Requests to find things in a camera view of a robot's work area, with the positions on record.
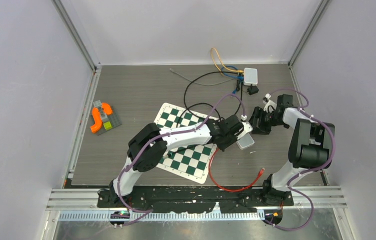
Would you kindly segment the white switch box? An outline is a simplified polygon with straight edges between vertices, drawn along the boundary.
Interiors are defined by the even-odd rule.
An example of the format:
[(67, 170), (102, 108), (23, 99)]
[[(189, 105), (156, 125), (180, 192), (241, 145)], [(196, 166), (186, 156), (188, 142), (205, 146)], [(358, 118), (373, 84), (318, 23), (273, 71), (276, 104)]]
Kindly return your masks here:
[(258, 84), (258, 70), (256, 68), (244, 68), (244, 80), (245, 86), (256, 86)]
[(251, 147), (255, 143), (254, 139), (252, 136), (248, 133), (245, 134), (243, 137), (237, 140), (236, 144), (239, 149), (244, 150), (249, 147)]

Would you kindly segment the black power adapter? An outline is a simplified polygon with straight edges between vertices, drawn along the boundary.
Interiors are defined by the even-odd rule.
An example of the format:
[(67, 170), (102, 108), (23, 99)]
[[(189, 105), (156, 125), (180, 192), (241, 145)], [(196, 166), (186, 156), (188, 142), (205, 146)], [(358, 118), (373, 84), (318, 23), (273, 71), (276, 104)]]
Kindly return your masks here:
[(237, 81), (236, 87), (233, 93), (242, 92), (242, 93), (247, 93), (248, 95), (254, 95), (259, 92), (259, 89), (256, 85), (250, 85), (247, 87), (247, 89), (243, 89), (243, 87), (244, 87), (244, 84), (241, 81)]

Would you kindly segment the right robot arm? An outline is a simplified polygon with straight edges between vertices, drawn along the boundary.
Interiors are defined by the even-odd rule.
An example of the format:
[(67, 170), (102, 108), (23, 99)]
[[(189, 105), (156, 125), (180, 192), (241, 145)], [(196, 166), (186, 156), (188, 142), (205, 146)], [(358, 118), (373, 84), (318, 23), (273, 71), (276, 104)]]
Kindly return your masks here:
[(264, 180), (261, 191), (265, 204), (277, 205), (288, 199), (291, 188), (304, 176), (330, 166), (335, 126), (306, 116), (294, 106), (292, 95), (282, 94), (272, 101), (268, 93), (263, 102), (264, 107), (255, 107), (249, 119), (253, 134), (269, 135), (276, 126), (293, 129), (287, 162)]

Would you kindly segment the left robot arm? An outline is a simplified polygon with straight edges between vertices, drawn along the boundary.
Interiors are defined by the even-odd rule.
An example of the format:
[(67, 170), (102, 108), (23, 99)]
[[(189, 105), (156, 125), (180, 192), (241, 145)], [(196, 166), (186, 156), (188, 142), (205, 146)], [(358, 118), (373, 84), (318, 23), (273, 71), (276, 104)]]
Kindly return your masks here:
[(155, 168), (169, 150), (214, 144), (223, 151), (252, 130), (248, 121), (236, 115), (226, 119), (206, 118), (194, 125), (175, 128), (159, 128), (154, 122), (147, 124), (128, 143), (124, 167), (109, 185), (111, 202), (117, 207), (125, 206), (142, 173)]

